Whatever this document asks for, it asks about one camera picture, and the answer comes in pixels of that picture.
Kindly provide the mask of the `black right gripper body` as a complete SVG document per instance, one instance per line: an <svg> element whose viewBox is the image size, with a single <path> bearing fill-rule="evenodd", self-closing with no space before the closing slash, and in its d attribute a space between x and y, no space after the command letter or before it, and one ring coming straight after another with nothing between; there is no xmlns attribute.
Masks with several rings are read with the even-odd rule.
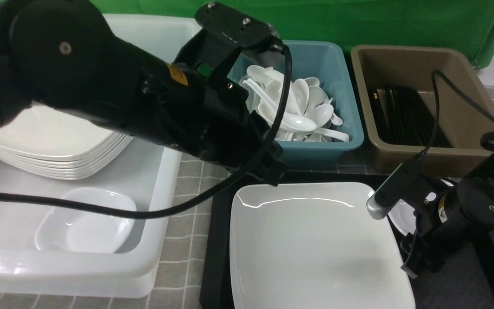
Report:
<svg viewBox="0 0 494 309"><path fill-rule="evenodd" d="M441 180L418 180L401 194L416 213L415 231L401 242L408 254L401 269L412 279L438 272L447 258L472 241L475 223L467 213L468 180L453 187Z"/></svg>

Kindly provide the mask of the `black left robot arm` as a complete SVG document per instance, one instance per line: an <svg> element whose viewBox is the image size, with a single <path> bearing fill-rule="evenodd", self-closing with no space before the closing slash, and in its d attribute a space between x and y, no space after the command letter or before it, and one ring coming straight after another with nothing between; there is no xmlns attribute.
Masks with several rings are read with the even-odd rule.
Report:
<svg viewBox="0 0 494 309"><path fill-rule="evenodd" d="M276 185L269 125L228 78L240 55L278 60L271 27L231 6L198 8L201 30L167 63L118 38L88 0L0 3L0 127L31 102Z"/></svg>

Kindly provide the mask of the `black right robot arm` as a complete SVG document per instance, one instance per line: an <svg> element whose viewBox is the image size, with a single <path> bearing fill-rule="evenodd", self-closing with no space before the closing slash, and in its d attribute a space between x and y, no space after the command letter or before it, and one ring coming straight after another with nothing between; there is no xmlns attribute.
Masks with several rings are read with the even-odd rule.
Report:
<svg viewBox="0 0 494 309"><path fill-rule="evenodd" d="M401 198L414 209L415 230L401 241L402 270L417 278L494 230L494 153L453 186L424 174Z"/></svg>

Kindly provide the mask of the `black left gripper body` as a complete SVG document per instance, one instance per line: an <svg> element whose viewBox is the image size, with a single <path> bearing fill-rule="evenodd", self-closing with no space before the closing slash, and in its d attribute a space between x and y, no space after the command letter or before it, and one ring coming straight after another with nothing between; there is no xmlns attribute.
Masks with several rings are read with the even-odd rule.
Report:
<svg viewBox="0 0 494 309"><path fill-rule="evenodd" d="M285 52L271 30L201 30L173 63L149 61L141 88L153 114L149 141L276 186L286 171L282 147L228 74L242 55L264 64Z"/></svg>

